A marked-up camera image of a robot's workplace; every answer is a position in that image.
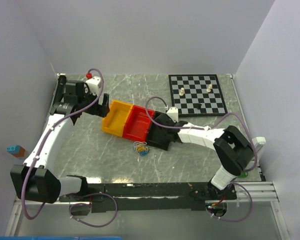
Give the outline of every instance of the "white wall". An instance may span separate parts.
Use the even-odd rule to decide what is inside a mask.
[[[39,140],[56,84],[55,73],[35,33],[14,0],[0,0],[0,235],[14,198],[6,152],[19,144],[31,151]]]
[[[17,0],[56,72],[235,73],[274,0]]]
[[[292,239],[300,240],[300,0],[276,0],[236,76],[261,167],[273,181]]]

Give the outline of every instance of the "black base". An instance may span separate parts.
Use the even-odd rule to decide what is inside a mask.
[[[237,199],[235,187],[232,186],[222,195],[211,197],[208,182],[175,182],[175,183],[106,183],[88,184],[89,194],[106,193],[113,197],[120,211],[131,210],[168,210],[191,209],[205,211],[205,201],[220,200],[226,194],[226,200]],[[89,197],[76,199],[72,196],[61,197],[61,202],[89,202]],[[115,205],[108,197],[92,198],[92,213],[114,211]]]

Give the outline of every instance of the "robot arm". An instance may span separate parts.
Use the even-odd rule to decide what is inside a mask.
[[[214,128],[205,126],[196,126],[189,122],[178,122],[178,109],[171,107],[166,112],[167,117],[163,120],[163,116],[158,117],[161,124],[169,124],[169,126],[189,127],[188,129],[167,130],[170,141],[178,141],[181,143],[192,143],[210,148],[216,151],[220,161],[221,167],[215,173],[209,182],[210,194],[214,196],[223,195],[226,187],[238,176],[240,176],[247,168],[249,163],[254,158],[252,146],[245,136],[235,127],[229,126],[224,128]],[[253,140],[257,153],[262,153],[266,144],[264,137],[257,137]]]
[[[101,79],[91,77],[83,81],[67,80],[61,75],[58,78],[56,94],[52,102],[50,116],[34,150],[23,165],[14,165],[10,172],[16,194],[21,198],[25,176],[36,158],[39,146],[54,123],[92,103],[100,93]],[[96,102],[85,111],[88,114],[105,117],[109,112],[109,95],[103,95],[103,103]],[[39,159],[35,162],[31,177],[28,180],[25,199],[43,203],[54,203],[59,196],[78,193],[86,187],[84,177],[67,176],[60,179],[54,176],[54,165],[61,145],[81,114],[63,120],[47,137]]]

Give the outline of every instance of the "cable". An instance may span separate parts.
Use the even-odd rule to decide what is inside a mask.
[[[71,194],[71,196],[75,196],[76,198],[87,198],[87,197],[100,196],[100,195],[106,196],[106,197],[112,199],[113,202],[114,202],[115,212],[114,212],[114,215],[113,215],[113,217],[111,218],[110,221],[108,221],[107,223],[102,224],[102,225],[93,225],[93,224],[87,223],[86,221],[82,221],[81,219],[79,219],[79,218],[73,216],[73,215],[71,214],[71,209],[72,209],[73,207],[75,207],[75,206],[89,206],[89,204],[87,204],[87,203],[82,203],[82,202],[76,203],[76,204],[72,205],[72,206],[69,208],[70,218],[71,218],[71,219],[74,219],[74,220],[76,220],[77,222],[80,222],[80,223],[82,223],[82,224],[84,224],[84,225],[87,225],[87,226],[89,226],[89,227],[93,227],[93,228],[102,228],[102,227],[108,226],[110,223],[112,223],[113,220],[115,220],[115,218],[116,218],[116,216],[117,216],[117,213],[118,213],[118,204],[117,204],[116,200],[115,200],[111,195],[106,194],[106,193],[101,193],[101,192],[100,192],[100,193],[92,193],[92,194],[88,194],[88,195],[85,195],[85,196],[76,196],[76,195],[72,195],[72,194]]]
[[[239,184],[239,183],[237,183],[237,182],[232,182],[232,183],[230,183],[230,184],[234,184],[234,185],[239,186],[240,188],[242,188],[243,190],[245,190],[246,193],[248,194],[249,199],[250,199],[250,208],[249,208],[248,213],[247,213],[244,217],[239,218],[239,219],[227,219],[227,218],[221,218],[221,217],[215,216],[214,214],[212,214],[211,217],[212,217],[212,218],[215,218],[215,219],[218,219],[218,220],[221,220],[221,221],[225,221],[225,222],[238,223],[238,222],[244,221],[244,220],[246,220],[248,217],[250,217],[250,215],[251,215],[251,213],[252,213],[252,210],[253,210],[253,208],[254,208],[254,202],[253,202],[253,200],[252,200],[252,197],[251,197],[250,193],[248,192],[248,190],[247,190],[244,186],[242,186],[241,184]]]
[[[196,130],[205,130],[203,127],[197,127],[197,126],[166,126],[166,125],[162,125],[158,122],[156,122],[149,114],[148,112],[148,104],[151,100],[153,99],[160,99],[165,107],[167,108],[168,105],[166,103],[166,101],[160,97],[160,96],[153,96],[153,97],[150,97],[146,102],[145,102],[145,113],[146,115],[148,116],[148,118],[151,120],[151,122],[153,122],[154,124],[158,125],[159,127],[161,128],[166,128],[166,129],[196,129]],[[252,137],[249,133],[249,130],[247,128],[247,126],[245,125],[244,121],[242,120],[242,118],[235,112],[228,112],[227,114],[225,114],[216,124],[214,124],[211,128],[214,129],[216,126],[218,126],[223,120],[225,120],[227,117],[229,117],[230,115],[233,115],[235,116],[241,123],[241,125],[243,126],[243,129],[249,139],[249,142],[250,142],[250,145],[251,145],[251,148],[252,148],[252,151],[253,151],[253,156],[254,156],[254,163],[252,165],[251,168],[245,170],[244,172],[250,172],[252,171],[256,166],[257,166],[257,163],[258,163],[258,155],[257,155],[257,151],[256,151],[256,148],[255,148],[255,145],[254,145],[254,142],[252,141]]]
[[[211,205],[212,205],[212,206],[217,206],[217,205],[219,205],[220,203],[222,203],[225,199],[226,199],[226,195],[223,195],[223,197],[221,198],[221,200],[220,200],[219,202],[212,203]]]
[[[22,190],[21,190],[21,204],[22,204],[22,209],[23,209],[23,213],[25,215],[25,217],[29,220],[33,220],[35,219],[38,214],[40,213],[40,211],[42,210],[42,208],[44,207],[45,205],[45,202],[43,202],[39,208],[39,210],[36,212],[36,214],[34,216],[30,216],[27,212],[27,209],[26,209],[26,188],[27,188],[27,183],[28,183],[28,180],[29,180],[29,177],[30,177],[30,174],[32,172],[32,169],[35,167],[36,165],[36,162],[39,160],[40,158],[40,153],[42,151],[42,149],[44,148],[44,145],[50,135],[50,133],[56,128],[56,126],[58,126],[62,121],[66,120],[67,118],[70,118],[74,115],[77,115],[77,114],[80,114],[84,111],[86,111],[88,108],[90,108],[91,106],[93,106],[100,98],[103,90],[104,90],[104,77],[102,76],[102,73],[97,69],[97,68],[91,68],[89,69],[88,73],[90,73],[91,71],[97,71],[99,73],[99,76],[101,78],[101,88],[100,88],[100,93],[99,95],[96,97],[95,100],[93,100],[93,102],[91,102],[89,105],[85,106],[84,108],[78,110],[78,111],[75,111],[69,115],[66,115],[64,116],[63,118],[61,118],[60,120],[56,121],[51,128],[48,129],[48,131],[46,132],[46,134],[44,135],[39,147],[38,147],[38,150],[35,154],[35,157],[33,158],[33,161],[32,161],[32,164],[31,166],[29,167],[28,169],[28,172],[26,173],[25,175],[25,178],[24,178],[24,181],[23,181],[23,185],[22,185]]]

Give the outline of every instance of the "chessboard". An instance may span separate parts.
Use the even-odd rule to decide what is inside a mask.
[[[178,108],[179,117],[223,116],[227,113],[217,75],[169,75],[169,84],[172,106]]]

